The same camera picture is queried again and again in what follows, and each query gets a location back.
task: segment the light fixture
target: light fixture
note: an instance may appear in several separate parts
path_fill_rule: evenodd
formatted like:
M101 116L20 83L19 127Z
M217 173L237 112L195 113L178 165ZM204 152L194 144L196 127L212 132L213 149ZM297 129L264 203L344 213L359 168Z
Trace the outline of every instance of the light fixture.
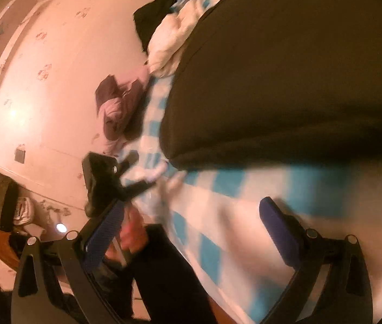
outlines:
M68 228L65 226L65 224L59 223L56 225L56 229L59 233L66 233L68 231Z

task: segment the metal screw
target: metal screw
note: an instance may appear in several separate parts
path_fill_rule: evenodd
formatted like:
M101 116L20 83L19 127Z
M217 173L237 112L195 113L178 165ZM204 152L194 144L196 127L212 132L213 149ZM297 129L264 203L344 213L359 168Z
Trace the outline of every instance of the metal screw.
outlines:
M66 238L70 240L75 240L78 237L78 231L70 231L69 233L66 234Z
M27 240L27 244L28 244L29 246L32 246L32 245L36 244L36 241L38 241L38 239L35 238L34 236L32 236L31 238L29 238L29 239Z
M306 229L306 236L308 236L310 239L315 239L317 238L318 233L314 229Z
M348 235L347 241L349 241L351 244L355 244L355 243L357 243L357 237L354 235Z

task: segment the white fabric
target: white fabric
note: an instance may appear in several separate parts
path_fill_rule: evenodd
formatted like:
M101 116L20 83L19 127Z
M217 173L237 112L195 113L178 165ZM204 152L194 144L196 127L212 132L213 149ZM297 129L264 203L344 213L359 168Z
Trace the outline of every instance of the white fabric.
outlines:
M106 138L104 134L104 118L112 118L120 120L122 117L122 98L115 97L105 101L101 107L99 107L98 112L98 128L101 132L99 136L99 145L101 146L101 151L104 154L113 154L120 150L123 145L126 143L126 139L124 137L120 137L117 140L109 140Z
M181 60L185 41L203 15L196 0L188 1L179 13L167 15L148 45L149 72L156 77L172 75Z

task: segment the hand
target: hand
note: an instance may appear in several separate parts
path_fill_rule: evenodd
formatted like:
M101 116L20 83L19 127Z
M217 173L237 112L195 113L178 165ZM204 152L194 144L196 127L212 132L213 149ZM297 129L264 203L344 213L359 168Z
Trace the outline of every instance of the hand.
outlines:
M116 237L120 242L122 250L130 250L134 254L141 251L149 242L149 239L143 226L143 217L138 209L134 205L129 204L126 212L128 213L129 220L122 226ZM108 247L105 257L120 262L120 257L113 244L110 244Z

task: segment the floor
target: floor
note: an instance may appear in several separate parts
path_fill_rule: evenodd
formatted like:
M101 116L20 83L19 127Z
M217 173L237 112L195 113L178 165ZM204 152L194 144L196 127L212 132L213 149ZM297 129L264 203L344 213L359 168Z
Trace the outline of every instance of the floor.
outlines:
M107 75L145 62L132 14L149 1L38 0L0 59L0 171L40 202L46 239L61 237L59 219L68 230L86 221L81 160L97 147L94 92ZM0 261L0 285L11 289L14 277ZM135 316L148 318L138 290L134 297Z

